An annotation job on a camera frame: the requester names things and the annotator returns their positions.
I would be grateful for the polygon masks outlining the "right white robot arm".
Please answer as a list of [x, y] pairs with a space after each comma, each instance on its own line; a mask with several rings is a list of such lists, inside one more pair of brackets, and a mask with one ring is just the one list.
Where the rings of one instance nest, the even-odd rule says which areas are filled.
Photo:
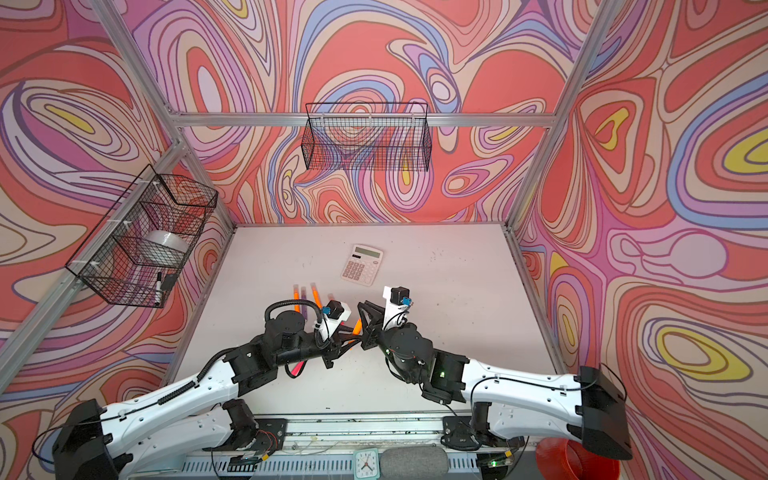
[[595, 455], [632, 459], [627, 395], [606, 369], [582, 366], [575, 374], [557, 375], [495, 367], [435, 348], [407, 321], [406, 310], [359, 303], [365, 346], [378, 347], [390, 373], [417, 386], [424, 399], [468, 406], [468, 427], [478, 443], [564, 438]]

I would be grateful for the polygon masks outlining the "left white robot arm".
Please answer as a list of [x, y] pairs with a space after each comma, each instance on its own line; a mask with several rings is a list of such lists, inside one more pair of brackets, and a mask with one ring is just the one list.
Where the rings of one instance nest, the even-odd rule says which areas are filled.
[[264, 312], [263, 333], [225, 348], [201, 370], [133, 400], [76, 406], [53, 443], [58, 479], [126, 479], [147, 464], [198, 449], [242, 449], [259, 428], [243, 396], [280, 369], [319, 358], [327, 367], [356, 342], [336, 300], [283, 300]]

